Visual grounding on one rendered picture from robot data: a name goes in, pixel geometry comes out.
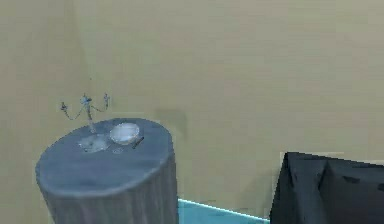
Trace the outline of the white glass bowl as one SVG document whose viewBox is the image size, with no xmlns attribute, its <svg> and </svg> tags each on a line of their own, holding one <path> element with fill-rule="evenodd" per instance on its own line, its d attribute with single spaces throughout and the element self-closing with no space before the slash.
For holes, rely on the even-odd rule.
<svg viewBox="0 0 384 224">
<path fill-rule="evenodd" d="M 135 123 L 120 123 L 112 128 L 109 133 L 110 139 L 120 145 L 128 145 L 139 136 L 140 128 Z"/>
</svg>

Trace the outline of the silver candelabra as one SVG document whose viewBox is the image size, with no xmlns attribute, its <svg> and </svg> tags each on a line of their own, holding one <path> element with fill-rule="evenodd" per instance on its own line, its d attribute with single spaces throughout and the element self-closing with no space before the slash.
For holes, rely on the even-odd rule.
<svg viewBox="0 0 384 224">
<path fill-rule="evenodd" d="M 110 144 L 108 143 L 107 135 L 100 134 L 97 132 L 95 123 L 92 117 L 93 110 L 97 112 L 106 112 L 108 110 L 110 96 L 107 93 L 105 93 L 103 99 L 104 99 L 104 108 L 99 109 L 92 105 L 91 97 L 87 96 L 86 94 L 83 94 L 83 96 L 80 99 L 80 104 L 82 105 L 82 107 L 75 116 L 70 116 L 68 114 L 68 106 L 64 102 L 61 103 L 60 110 L 65 114 L 65 116 L 69 120 L 76 120 L 82 114 L 82 112 L 86 113 L 90 135 L 81 138 L 80 141 L 78 142 L 79 147 L 85 153 L 96 153 L 99 151 L 106 150 L 110 146 Z"/>
</svg>

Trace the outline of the black sofa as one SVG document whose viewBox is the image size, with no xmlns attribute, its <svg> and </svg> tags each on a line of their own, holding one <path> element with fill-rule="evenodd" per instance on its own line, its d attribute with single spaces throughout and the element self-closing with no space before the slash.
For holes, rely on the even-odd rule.
<svg viewBox="0 0 384 224">
<path fill-rule="evenodd" d="M 284 155 L 271 224 L 384 224 L 384 165 Z"/>
</svg>

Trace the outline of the grey round pedestal table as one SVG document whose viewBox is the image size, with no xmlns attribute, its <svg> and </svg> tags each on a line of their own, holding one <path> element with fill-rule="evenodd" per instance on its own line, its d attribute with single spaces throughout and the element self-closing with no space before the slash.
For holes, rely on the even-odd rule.
<svg viewBox="0 0 384 224">
<path fill-rule="evenodd" d="M 36 182 L 54 224 L 179 224 L 176 161 L 170 132 L 143 118 L 113 118 L 95 124 L 109 135 L 120 123 L 135 123 L 132 149 L 109 142 L 96 153 L 78 145 L 84 126 L 49 146 L 35 165 Z"/>
</svg>

